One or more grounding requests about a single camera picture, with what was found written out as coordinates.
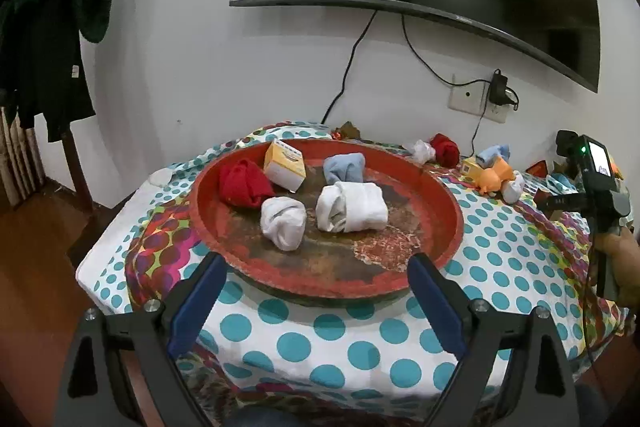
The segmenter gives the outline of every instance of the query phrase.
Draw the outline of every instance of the hand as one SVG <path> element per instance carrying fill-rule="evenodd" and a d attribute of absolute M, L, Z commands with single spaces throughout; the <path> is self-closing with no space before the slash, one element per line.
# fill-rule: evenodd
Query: hand
<path fill-rule="evenodd" d="M 630 230 L 622 227 L 620 235 L 599 233 L 595 246 L 609 257 L 613 277 L 620 286 L 616 303 L 626 308 L 640 305 L 640 247 Z"/>

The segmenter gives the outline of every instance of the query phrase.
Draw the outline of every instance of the white wall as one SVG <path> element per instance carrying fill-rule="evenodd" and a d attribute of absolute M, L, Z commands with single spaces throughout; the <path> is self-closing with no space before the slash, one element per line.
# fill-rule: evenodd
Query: white wall
<path fill-rule="evenodd" d="M 511 144 L 511 164 L 553 157 L 559 128 L 606 143 L 640 203 L 640 7 L 598 0 L 600 93 L 489 39 L 408 19 L 417 49 L 443 76 L 489 78 L 520 95 L 506 124 L 483 121 L 478 149 Z M 231 8 L 228 0 L 113 0 L 101 44 L 83 45 L 97 116 L 72 125 L 94 199 L 113 206 L 148 174 L 283 119 L 318 121 L 339 90 L 369 12 L 324 7 Z M 477 117 L 447 108 L 449 89 L 412 56 L 399 16 L 381 13 L 360 45 L 330 125 L 402 142 L 444 132 L 463 153 Z M 60 144 L 36 131 L 47 174 L 71 186 Z"/>

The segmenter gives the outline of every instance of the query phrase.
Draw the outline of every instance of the wooden floor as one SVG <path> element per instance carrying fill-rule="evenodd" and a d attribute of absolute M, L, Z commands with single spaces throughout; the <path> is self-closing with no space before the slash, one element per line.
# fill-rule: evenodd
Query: wooden floor
<path fill-rule="evenodd" d="M 65 256 L 86 221 L 56 194 L 0 214 L 0 381 L 32 427 L 52 425 L 66 351 L 91 305 Z"/>

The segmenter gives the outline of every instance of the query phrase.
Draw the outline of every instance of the blue gripper pad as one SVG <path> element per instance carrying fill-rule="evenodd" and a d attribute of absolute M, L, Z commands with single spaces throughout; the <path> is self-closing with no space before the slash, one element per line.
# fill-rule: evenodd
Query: blue gripper pad
<path fill-rule="evenodd" d="M 215 256 L 204 272 L 201 272 L 199 270 L 201 267 L 198 267 L 191 275 L 193 278 L 199 276 L 199 279 L 186 296 L 184 304 L 175 314 L 171 323 L 167 353 L 174 360 L 193 347 L 213 305 L 218 300 L 222 286 L 225 285 L 225 258 L 219 254 Z"/>
<path fill-rule="evenodd" d="M 442 349 L 452 353 L 460 360 L 466 352 L 460 316 L 449 304 L 446 296 L 431 278 L 429 271 L 418 256 L 414 255 L 409 259 L 406 275 L 409 279 L 409 286 L 411 286 L 420 308 L 431 324 Z M 444 278 L 442 279 L 444 283 L 451 283 Z"/>

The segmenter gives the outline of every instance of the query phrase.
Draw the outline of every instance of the red tray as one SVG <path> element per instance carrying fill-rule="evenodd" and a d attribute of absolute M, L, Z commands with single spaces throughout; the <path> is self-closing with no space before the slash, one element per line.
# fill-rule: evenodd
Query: red tray
<path fill-rule="evenodd" d="M 191 191 L 191 219 L 206 245 L 262 285 L 307 298 L 356 299 L 408 288 L 406 263 L 426 252 L 441 268 L 462 242 L 460 207 L 447 188 L 413 163 L 362 145 L 336 140 L 285 140 L 305 159 L 306 179 L 295 194 L 278 195 L 306 206 L 305 237 L 293 252 L 278 250 L 260 231 L 260 209 L 232 208 L 218 196 L 220 169 L 241 159 L 262 165 L 269 143 L 239 149 L 210 163 Z M 325 185 L 322 162 L 361 152 L 365 181 L 377 183 L 389 208 L 382 232 L 328 233 L 316 225 L 316 201 Z"/>

